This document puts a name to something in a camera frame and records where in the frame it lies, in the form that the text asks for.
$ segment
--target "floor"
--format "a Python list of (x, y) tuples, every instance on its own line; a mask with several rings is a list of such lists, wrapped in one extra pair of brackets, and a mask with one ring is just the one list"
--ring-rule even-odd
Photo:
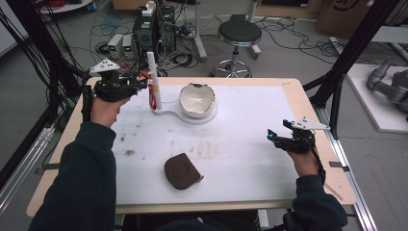
[[(97, 43), (109, 40), (109, 36), (101, 34), (110, 33), (112, 27), (109, 25), (121, 24), (120, 27), (115, 27), (117, 33), (127, 33), (133, 26), (133, 16), (130, 13), (118, 14), (112, 9), (110, 1), (101, 3), (103, 4), (96, 13), (80, 9), (57, 16), (75, 59), (84, 68), (99, 62), (97, 55), (87, 50), (94, 51)], [(227, 20), (227, 17), (205, 17), (200, 21), (202, 28), (206, 28), (202, 35), (208, 59), (196, 63), (194, 68), (179, 67), (168, 70), (168, 76), (208, 76), (219, 61), (230, 58), (233, 48), (214, 36), (219, 19)], [(325, 74), (336, 61), (335, 57), (327, 57), (327, 53), (323, 55), (318, 49), (304, 49), (304, 52), (310, 54), (307, 55), (299, 49), (283, 47), (298, 47), (304, 38), (294, 35), (290, 30), (279, 31), (282, 24), (290, 26), (292, 23), (297, 32), (307, 35), (307, 44), (316, 45), (317, 42), (328, 41), (328, 37), (316, 34), (313, 21), (280, 20), (276, 23), (275, 20), (273, 23), (267, 23), (269, 29), (274, 31), (270, 34), (263, 32), (259, 43), (262, 55), (254, 60), (250, 52), (240, 52), (240, 59), (251, 67), (253, 77), (296, 78), (306, 84)], [(346, 44), (346, 40), (340, 39), (340, 43)], [(191, 44), (188, 45), (196, 55)], [(366, 48), (357, 62), (381, 64), (387, 57), (392, 57), (397, 65), (407, 65), (387, 44), (375, 42)], [(1, 168), (46, 108), (46, 95), (45, 86), (18, 48), (0, 58), (0, 76)], [(0, 230), (26, 230), (29, 226), (31, 219), (26, 216), (25, 210), (40, 180), (40, 175), (35, 174), (35, 170), (40, 167), (46, 154), (52, 151), (60, 135), (61, 132), (56, 133), (36, 167), (1, 215)], [(377, 229), (407, 230), (408, 200), (405, 195), (408, 194), (408, 187), (403, 179), (408, 173), (408, 135), (377, 132), (350, 84), (344, 81), (339, 136)], [(350, 217), (349, 225), (344, 230), (360, 230), (358, 220), (353, 216), (354, 211), (350, 207), (346, 210)], [(281, 210), (268, 210), (269, 224), (280, 224), (283, 213)]]

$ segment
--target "bowl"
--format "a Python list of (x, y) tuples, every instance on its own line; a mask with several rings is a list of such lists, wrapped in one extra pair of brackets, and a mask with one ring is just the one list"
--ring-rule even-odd
[(181, 89), (179, 101), (184, 114), (201, 118), (211, 113), (216, 95), (213, 89), (205, 84), (190, 83)]

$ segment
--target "brown leather wallet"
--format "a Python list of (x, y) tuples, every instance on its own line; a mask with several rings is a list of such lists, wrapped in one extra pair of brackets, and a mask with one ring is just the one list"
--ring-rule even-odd
[(168, 159), (165, 163), (165, 173), (170, 184), (177, 190), (185, 190), (204, 177), (197, 171), (186, 153)]

